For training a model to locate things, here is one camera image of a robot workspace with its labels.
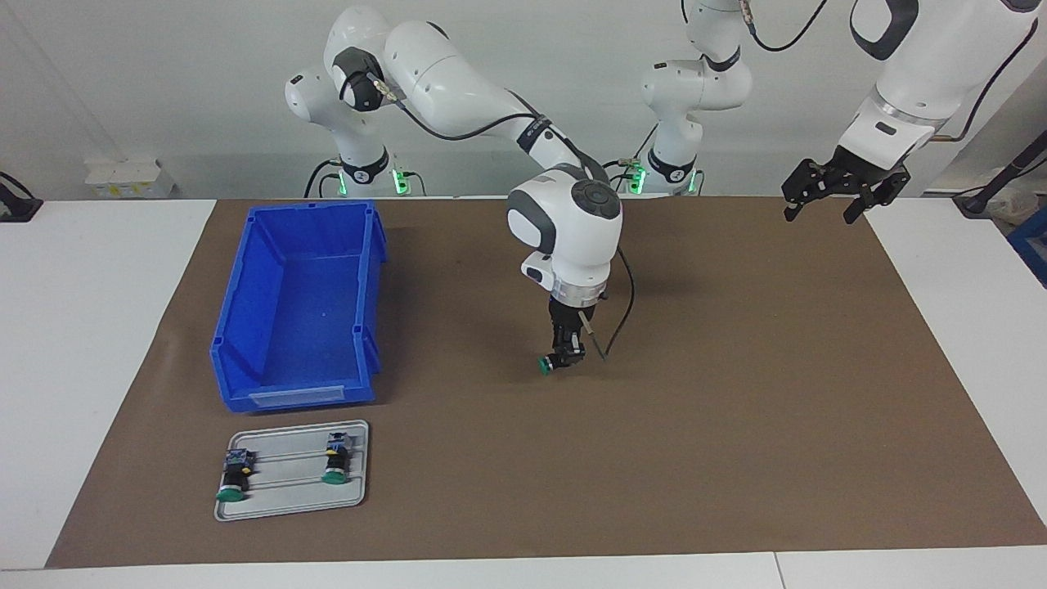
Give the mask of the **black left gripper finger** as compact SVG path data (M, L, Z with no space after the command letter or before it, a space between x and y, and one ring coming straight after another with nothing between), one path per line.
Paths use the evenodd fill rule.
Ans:
M911 179L908 171L901 169L887 176L882 182L871 189L868 184L861 184L859 195L852 199L843 213L843 220L848 225L856 223L860 216L875 206L887 206L892 204L898 194L905 189L906 184Z
M788 223L801 213L805 205L826 197L824 171L822 165L815 161L800 161L781 184L781 191L787 204L783 209L783 216Z

